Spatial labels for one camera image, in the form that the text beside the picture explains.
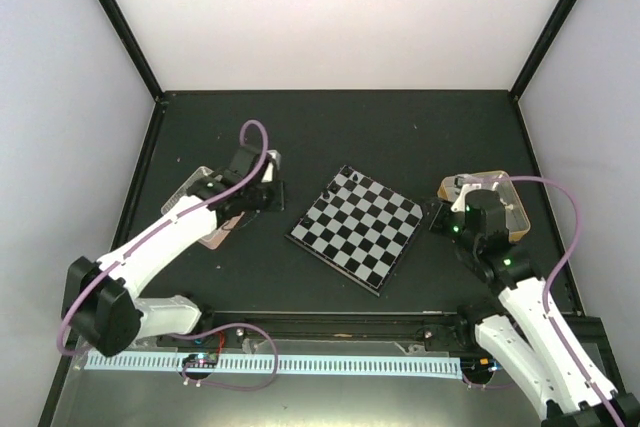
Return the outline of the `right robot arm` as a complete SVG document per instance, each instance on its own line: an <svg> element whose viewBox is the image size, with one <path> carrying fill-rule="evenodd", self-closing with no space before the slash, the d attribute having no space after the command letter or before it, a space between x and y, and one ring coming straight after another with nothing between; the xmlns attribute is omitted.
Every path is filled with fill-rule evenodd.
<svg viewBox="0 0 640 427"><path fill-rule="evenodd" d="M495 297L459 311L461 347L489 353L544 426L638 425L638 399L619 391L585 352L529 254L512 241L497 192L474 190L463 207L435 197L424 213L430 232L450 238Z"/></svg>

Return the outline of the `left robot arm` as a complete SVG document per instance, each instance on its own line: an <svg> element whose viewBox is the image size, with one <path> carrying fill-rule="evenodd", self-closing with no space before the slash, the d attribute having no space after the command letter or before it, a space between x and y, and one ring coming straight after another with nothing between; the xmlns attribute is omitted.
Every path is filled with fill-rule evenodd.
<svg viewBox="0 0 640 427"><path fill-rule="evenodd" d="M243 183L263 158L258 175ZM70 327L106 357L126 350L135 340L168 335L193 346L214 335L213 310L192 295L144 298L145 287L192 244L215 249L248 212L281 211L284 183L281 155L262 156L240 148L226 169L198 168L162 208L162 217L133 240L92 262L77 259L67 273L62 316ZM236 184L240 190L214 202Z"/></svg>

